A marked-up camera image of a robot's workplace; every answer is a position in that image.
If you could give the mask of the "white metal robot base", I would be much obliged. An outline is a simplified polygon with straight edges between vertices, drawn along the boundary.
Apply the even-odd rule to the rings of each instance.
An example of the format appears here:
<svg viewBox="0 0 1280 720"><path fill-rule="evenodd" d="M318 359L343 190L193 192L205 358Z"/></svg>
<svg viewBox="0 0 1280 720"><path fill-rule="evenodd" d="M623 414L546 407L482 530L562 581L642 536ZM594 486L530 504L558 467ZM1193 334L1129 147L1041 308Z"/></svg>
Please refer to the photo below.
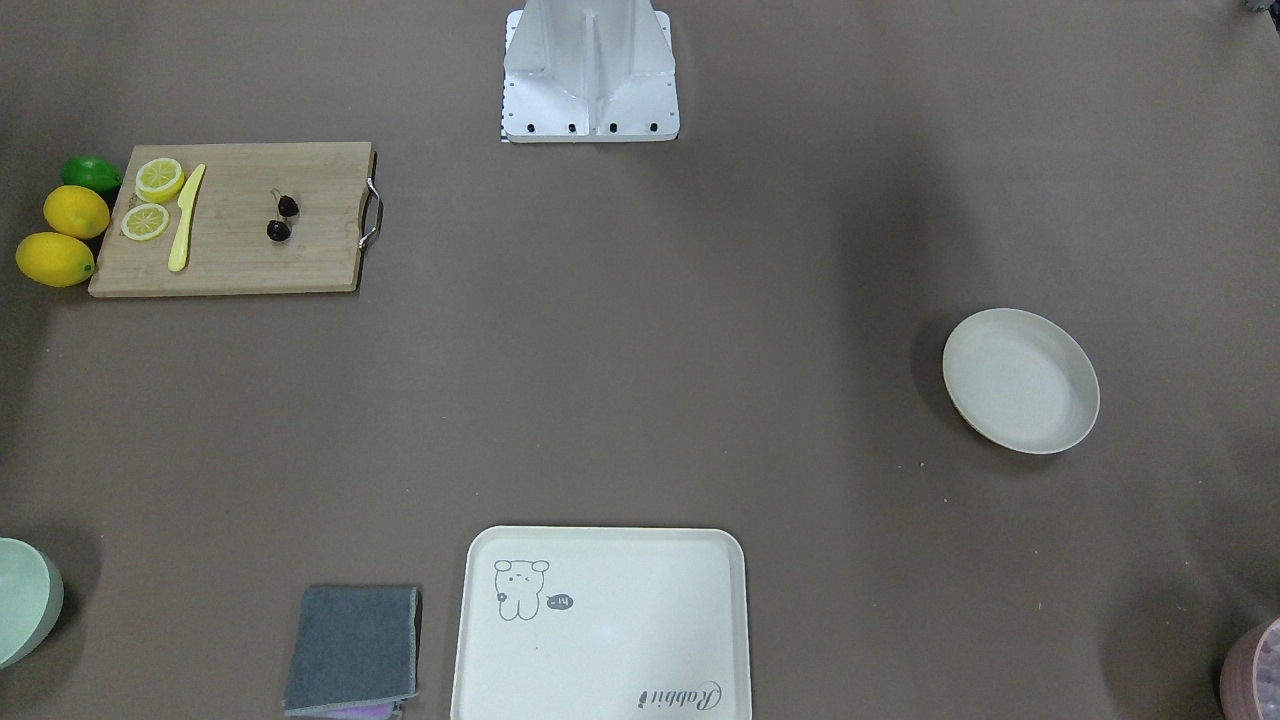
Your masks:
<svg viewBox="0 0 1280 720"><path fill-rule="evenodd" d="M678 137L672 24L649 1L527 1L504 23L500 137L637 143Z"/></svg>

